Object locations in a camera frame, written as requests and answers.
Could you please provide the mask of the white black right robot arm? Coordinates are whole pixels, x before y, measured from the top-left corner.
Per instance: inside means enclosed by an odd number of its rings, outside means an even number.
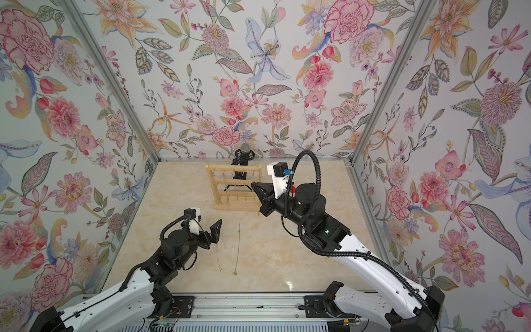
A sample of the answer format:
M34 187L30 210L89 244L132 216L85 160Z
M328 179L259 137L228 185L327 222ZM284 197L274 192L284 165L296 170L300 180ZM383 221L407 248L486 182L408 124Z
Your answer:
M300 152L292 166L271 163L267 171L271 182L251 185L260 213L267 217L277 212L282 221L293 222L294 236L308 250L340 262L374 290L365 293L331 282L321 297L326 315L364 318L389 331L439 331L443 292L405 277L327 213L321 167L313 152Z

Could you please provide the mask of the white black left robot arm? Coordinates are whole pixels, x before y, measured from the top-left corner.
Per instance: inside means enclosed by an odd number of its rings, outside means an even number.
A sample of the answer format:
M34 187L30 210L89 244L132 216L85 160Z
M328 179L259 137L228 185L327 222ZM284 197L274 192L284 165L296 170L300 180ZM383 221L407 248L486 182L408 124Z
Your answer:
M74 306L48 308L39 314L32 331L119 331L141 318L171 315L174 296L167 284L195 263L200 248L208 250L221 237L223 222L208 230L201 226L194 209L186 209L160 232L160 245L153 255L136 264L126 278L105 292Z

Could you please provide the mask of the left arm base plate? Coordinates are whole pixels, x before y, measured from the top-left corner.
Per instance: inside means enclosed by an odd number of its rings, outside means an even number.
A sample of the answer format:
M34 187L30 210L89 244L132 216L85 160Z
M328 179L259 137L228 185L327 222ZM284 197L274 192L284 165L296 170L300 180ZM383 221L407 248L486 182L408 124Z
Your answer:
M147 318L191 318L195 300L193 295L174 295L171 300L167 298L161 304L157 304L153 313Z

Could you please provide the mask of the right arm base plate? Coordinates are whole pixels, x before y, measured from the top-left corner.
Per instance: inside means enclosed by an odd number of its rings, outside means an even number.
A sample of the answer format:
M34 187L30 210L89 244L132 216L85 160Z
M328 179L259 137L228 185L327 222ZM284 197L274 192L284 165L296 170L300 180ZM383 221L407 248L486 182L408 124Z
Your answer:
M343 312L323 295L306 295L304 303L298 306L307 318L339 318Z

